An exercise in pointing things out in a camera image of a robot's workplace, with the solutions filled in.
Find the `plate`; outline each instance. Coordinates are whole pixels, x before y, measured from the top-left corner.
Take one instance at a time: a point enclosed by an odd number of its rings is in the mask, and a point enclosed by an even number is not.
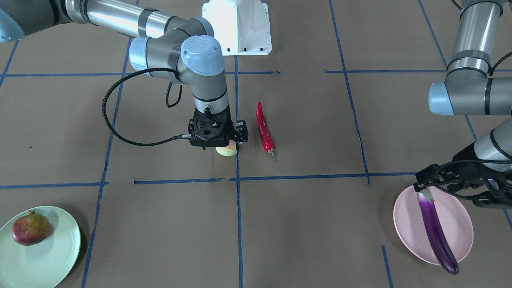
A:
[[[0,287],[53,288],[70,272],[80,250],[80,230],[68,212],[53,206],[29,210],[44,215],[52,231],[42,242],[23,246],[12,239],[13,223],[27,214],[19,213],[0,229]]]
[[[435,187],[430,187],[439,222],[457,262],[462,261],[473,246],[473,224],[462,203]],[[423,261],[440,265],[427,238],[423,217],[414,187],[406,188],[393,209],[395,229],[403,244]]]

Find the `chili pepper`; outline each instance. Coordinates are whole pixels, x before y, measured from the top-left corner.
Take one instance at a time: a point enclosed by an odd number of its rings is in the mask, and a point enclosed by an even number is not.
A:
[[[258,102],[258,107],[256,108],[256,120],[258,121],[258,130],[260,132],[261,144],[263,144],[265,151],[274,156],[274,141],[272,141],[272,138],[268,133],[267,122],[265,121],[265,116],[263,115],[261,102]]]

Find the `black cable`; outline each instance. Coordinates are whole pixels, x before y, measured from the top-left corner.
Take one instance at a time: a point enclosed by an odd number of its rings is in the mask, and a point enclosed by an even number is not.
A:
[[[452,164],[457,164],[457,163],[467,163],[467,162],[477,162],[477,163],[492,163],[492,164],[512,164],[512,160],[483,160],[483,159],[469,159],[469,160],[458,160],[458,161],[451,161],[451,162],[448,162],[448,163],[445,163],[443,165],[440,165],[439,167],[436,168],[436,171],[434,171],[432,173],[432,177],[431,177],[431,181],[432,181],[432,184],[434,185],[435,188],[447,193],[447,194],[450,194],[454,197],[457,197],[459,199],[463,199],[463,200],[476,200],[478,199],[478,197],[476,195],[473,195],[473,196],[462,196],[462,195],[459,195],[459,194],[456,194],[456,193],[452,193],[450,191],[448,191],[447,189],[441,187],[439,184],[437,184],[434,179],[435,179],[435,175],[436,175],[436,172],[441,170],[442,168],[444,167],[447,167],[447,166],[450,166]]]
[[[496,64],[494,64],[494,66],[492,66],[492,68],[489,69],[489,76],[492,76],[496,67],[498,65],[500,65],[505,59],[509,58],[510,56],[512,56],[512,52],[509,52],[507,55],[501,57],[501,59],[499,59],[498,62],[496,62]]]
[[[457,2],[455,2],[455,0],[452,0],[452,3],[453,3],[453,5],[455,5],[457,8],[459,8],[459,10],[462,10],[462,7],[461,7],[459,4],[457,4]]]
[[[180,102],[180,100],[181,100],[182,85],[180,85],[180,94],[178,95],[178,100],[176,100],[176,102],[174,102],[174,104],[169,105],[169,93],[170,93],[170,88],[172,86],[173,86],[173,83],[169,82],[169,86],[167,86],[167,93],[165,94],[165,105],[167,106],[167,108],[171,108],[171,107],[176,106]]]
[[[185,134],[181,134],[181,135],[177,135],[177,136],[174,136],[174,137],[171,137],[169,139],[166,139],[166,140],[162,140],[162,141],[158,141],[158,142],[154,142],[154,143],[139,143],[139,142],[135,142],[135,141],[131,141],[131,140],[128,140],[126,138],[124,138],[123,136],[119,135],[116,130],[114,129],[114,127],[112,127],[112,124],[110,123],[109,121],[109,118],[107,117],[106,115],[106,102],[109,100],[109,97],[110,95],[112,94],[112,92],[119,86],[121,85],[123,82],[125,82],[126,80],[130,79],[130,78],[133,78],[135,76],[138,76],[138,75],[141,75],[141,74],[144,74],[144,73],[148,73],[148,72],[156,72],[156,71],[163,71],[163,72],[171,72],[171,73],[174,73],[174,75],[177,77],[177,72],[176,70],[174,69],[171,69],[171,68],[149,68],[149,69],[144,69],[144,70],[140,70],[140,71],[137,71],[137,72],[134,72],[132,74],[129,74],[123,78],[121,78],[121,80],[115,82],[111,87],[110,89],[106,92],[106,95],[105,95],[105,98],[103,98],[103,103],[101,104],[101,110],[103,112],[103,118],[105,119],[105,122],[106,122],[106,125],[109,127],[110,131],[116,135],[117,138],[119,138],[120,140],[126,142],[126,143],[129,143],[129,144],[132,144],[132,145],[136,145],[136,146],[156,146],[156,145],[160,145],[160,144],[164,144],[164,143],[167,143],[169,141],[172,141],[172,140],[177,140],[177,139],[184,139],[185,138]]]

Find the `pink plate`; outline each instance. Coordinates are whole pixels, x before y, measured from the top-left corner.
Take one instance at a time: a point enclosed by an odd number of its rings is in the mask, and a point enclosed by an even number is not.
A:
[[[464,259],[473,245],[473,225],[464,206],[452,195],[430,187],[434,196],[437,215],[448,245],[457,262]],[[423,261],[440,265],[426,236],[423,217],[414,187],[406,188],[395,202],[393,209],[395,229],[403,244]]]

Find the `round pale vegetable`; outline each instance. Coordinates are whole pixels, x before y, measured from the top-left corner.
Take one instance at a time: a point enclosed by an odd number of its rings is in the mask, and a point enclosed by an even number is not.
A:
[[[215,147],[217,152],[222,156],[233,156],[237,153],[237,143],[233,140],[229,141],[229,145],[226,147]]]
[[[24,246],[38,244],[50,235],[50,222],[44,215],[30,210],[12,225],[12,239]]]

